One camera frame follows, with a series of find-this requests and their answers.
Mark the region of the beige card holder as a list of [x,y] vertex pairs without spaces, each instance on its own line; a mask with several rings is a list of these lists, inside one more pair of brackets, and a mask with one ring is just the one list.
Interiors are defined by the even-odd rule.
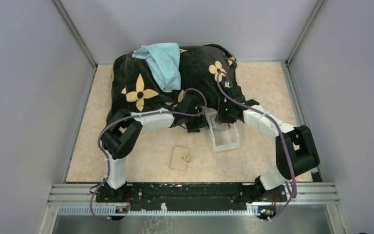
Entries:
[[168,166],[170,169],[185,171],[187,169],[187,165],[190,162],[191,158],[189,156],[188,148],[183,148],[179,146],[173,147]]

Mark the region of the white plastic tray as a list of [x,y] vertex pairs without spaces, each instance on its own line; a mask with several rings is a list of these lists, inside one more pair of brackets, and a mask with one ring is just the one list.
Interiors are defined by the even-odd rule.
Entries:
[[235,123],[218,124],[217,112],[207,112],[205,117],[210,129],[211,141],[215,152],[235,150],[240,147],[240,135]]

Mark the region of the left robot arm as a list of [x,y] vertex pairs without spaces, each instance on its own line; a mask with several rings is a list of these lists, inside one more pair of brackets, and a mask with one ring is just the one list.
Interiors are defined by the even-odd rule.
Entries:
[[127,109],[118,110],[97,140],[107,162],[107,174],[101,183],[109,185],[107,195],[115,202],[126,197],[126,157],[133,150],[141,133],[180,126],[183,121],[186,125],[199,120],[204,116],[206,106],[206,98],[200,91],[187,89],[175,108],[167,105],[155,111],[140,113],[131,113]]

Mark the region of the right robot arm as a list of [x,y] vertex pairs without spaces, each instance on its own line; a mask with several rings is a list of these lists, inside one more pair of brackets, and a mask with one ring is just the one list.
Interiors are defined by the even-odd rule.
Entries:
[[267,201],[274,188],[317,167],[320,163],[311,130],[306,125],[286,123],[265,110],[257,101],[246,100],[237,85],[220,87],[216,121],[241,122],[255,127],[275,144],[275,166],[255,180],[255,196]]

